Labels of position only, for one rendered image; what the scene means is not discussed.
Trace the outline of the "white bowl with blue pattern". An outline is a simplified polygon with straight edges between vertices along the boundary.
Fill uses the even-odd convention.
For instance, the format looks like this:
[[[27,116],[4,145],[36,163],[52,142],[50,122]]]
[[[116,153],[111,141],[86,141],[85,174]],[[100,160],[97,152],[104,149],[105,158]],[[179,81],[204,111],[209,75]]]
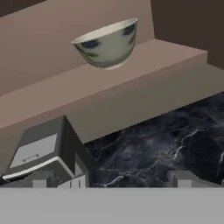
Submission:
[[[137,18],[130,18],[106,25],[74,39],[71,44],[93,67],[119,67],[135,48],[137,23]]]

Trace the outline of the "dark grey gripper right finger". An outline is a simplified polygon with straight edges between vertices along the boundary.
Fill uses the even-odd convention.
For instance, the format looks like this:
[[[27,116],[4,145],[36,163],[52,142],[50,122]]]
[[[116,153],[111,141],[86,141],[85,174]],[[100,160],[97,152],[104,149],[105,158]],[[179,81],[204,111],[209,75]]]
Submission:
[[[218,185],[204,179],[201,179],[194,175],[190,171],[168,171],[167,172],[169,187],[176,188],[201,188],[201,187],[212,187],[212,188],[222,188],[222,185]]]

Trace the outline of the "brown open cabinet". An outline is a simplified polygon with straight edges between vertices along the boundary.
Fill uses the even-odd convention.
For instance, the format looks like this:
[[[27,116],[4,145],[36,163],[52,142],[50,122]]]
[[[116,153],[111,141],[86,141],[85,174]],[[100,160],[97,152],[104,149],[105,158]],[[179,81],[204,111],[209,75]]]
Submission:
[[[89,142],[224,91],[224,0],[45,0],[3,15],[0,170],[23,130],[67,115]],[[136,18],[136,48],[113,70],[73,39]]]

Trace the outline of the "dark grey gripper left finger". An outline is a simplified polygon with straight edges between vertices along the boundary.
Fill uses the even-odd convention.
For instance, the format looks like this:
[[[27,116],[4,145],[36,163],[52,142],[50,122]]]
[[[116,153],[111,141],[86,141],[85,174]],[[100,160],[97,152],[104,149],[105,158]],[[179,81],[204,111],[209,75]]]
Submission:
[[[47,188],[56,187],[57,179],[53,171],[35,171],[29,175],[8,180],[0,187],[4,188]]]

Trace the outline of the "grey small kitchen appliance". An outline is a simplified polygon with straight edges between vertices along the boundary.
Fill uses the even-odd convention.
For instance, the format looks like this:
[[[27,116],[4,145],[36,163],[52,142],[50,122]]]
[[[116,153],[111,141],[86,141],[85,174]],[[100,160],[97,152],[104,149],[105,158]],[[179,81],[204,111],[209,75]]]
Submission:
[[[36,171],[54,172],[58,184],[47,188],[91,186],[91,157],[65,116],[23,132],[2,180],[5,183]]]

